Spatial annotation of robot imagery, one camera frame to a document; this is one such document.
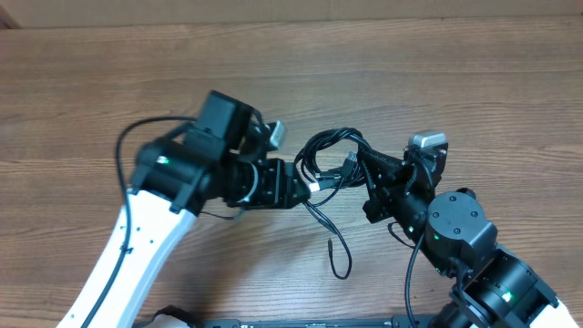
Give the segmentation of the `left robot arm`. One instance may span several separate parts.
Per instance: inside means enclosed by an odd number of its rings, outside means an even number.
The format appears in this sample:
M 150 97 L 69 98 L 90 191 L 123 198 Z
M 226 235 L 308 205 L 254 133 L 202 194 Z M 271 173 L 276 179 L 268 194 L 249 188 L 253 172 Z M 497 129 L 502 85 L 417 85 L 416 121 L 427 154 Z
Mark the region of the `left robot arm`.
M 218 91 L 199 115 L 145 144 L 130 179 L 117 170 L 123 206 L 106 248 L 62 327 L 129 327 L 169 255 L 204 204 L 221 198 L 246 210 L 291 209 L 311 196 L 293 164 L 268 159 L 281 123 Z

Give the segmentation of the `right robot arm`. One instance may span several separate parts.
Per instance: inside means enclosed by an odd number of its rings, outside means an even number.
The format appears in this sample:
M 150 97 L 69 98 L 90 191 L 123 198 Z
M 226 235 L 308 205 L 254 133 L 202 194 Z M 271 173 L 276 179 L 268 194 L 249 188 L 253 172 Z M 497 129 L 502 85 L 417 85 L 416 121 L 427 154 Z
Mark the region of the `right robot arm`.
M 392 218 L 442 277 L 452 301 L 433 327 L 574 327 L 566 305 L 534 270 L 496 240 L 475 193 L 436 194 L 448 145 L 408 146 L 402 159 L 362 150 L 371 223 Z

